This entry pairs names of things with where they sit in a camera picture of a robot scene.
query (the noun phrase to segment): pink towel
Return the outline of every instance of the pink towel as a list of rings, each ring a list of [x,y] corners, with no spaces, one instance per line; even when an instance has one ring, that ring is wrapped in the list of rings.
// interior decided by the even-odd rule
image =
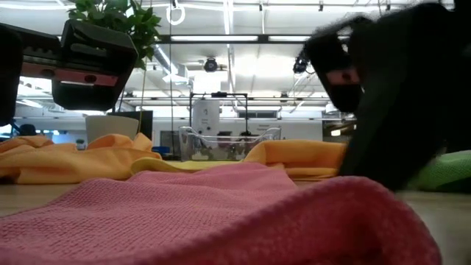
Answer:
[[[297,188],[256,163],[90,180],[0,219],[0,264],[440,264],[416,214],[379,184]]]

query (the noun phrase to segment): ceiling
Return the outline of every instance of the ceiling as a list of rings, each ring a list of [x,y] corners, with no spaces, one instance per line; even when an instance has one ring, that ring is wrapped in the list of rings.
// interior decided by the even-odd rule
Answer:
[[[166,19],[169,1],[143,0],[143,6],[154,6],[155,14],[162,17],[159,33],[163,35],[224,35],[224,8],[222,0],[179,0],[185,8],[185,19],[176,26]],[[356,13],[366,13],[372,18],[380,15],[376,0],[324,0],[324,10],[319,12],[318,0],[233,0],[233,22],[230,34],[286,34],[308,35],[316,28]],[[381,0],[381,14],[386,4],[393,9],[416,4],[414,0]],[[453,0],[444,1],[451,5]],[[60,35],[67,20],[65,10],[73,3],[66,0],[0,0],[0,22]],[[173,63],[188,67],[189,76],[201,74],[201,60],[215,57],[222,65],[228,64],[226,44],[172,44],[161,45]],[[279,96],[290,91],[290,96],[318,96],[323,87],[315,77],[294,75],[294,58],[302,44],[234,44],[234,91],[253,96]],[[222,90],[229,91],[227,72],[217,72]],[[178,90],[177,95],[188,95],[187,85],[165,83],[161,68],[148,71],[145,91],[158,96],[168,96],[169,89]],[[127,91],[141,91],[144,75],[135,71],[127,83]],[[325,103],[308,103],[319,105]]]

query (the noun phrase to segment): desk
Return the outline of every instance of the desk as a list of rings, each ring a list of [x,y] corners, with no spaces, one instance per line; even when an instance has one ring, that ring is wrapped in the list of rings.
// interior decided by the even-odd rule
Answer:
[[[0,185],[0,216],[42,206],[74,186]],[[471,195],[406,191],[398,197],[426,223],[439,244],[444,265],[471,265]]]

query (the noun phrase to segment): ceiling beam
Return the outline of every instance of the ceiling beam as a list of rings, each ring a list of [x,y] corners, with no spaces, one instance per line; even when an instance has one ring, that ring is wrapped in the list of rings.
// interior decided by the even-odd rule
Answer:
[[[161,44],[303,44],[310,35],[161,35]],[[348,36],[339,36],[347,41]]]
[[[61,1],[61,0],[56,0],[56,2],[61,6],[61,7],[64,7],[65,4]]]

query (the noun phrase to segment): transparent bin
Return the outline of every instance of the transparent bin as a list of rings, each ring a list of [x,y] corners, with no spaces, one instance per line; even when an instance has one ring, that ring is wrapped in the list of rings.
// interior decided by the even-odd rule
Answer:
[[[204,136],[191,127],[180,127],[182,161],[241,160],[258,143],[280,140],[281,129],[270,128],[259,136]]]

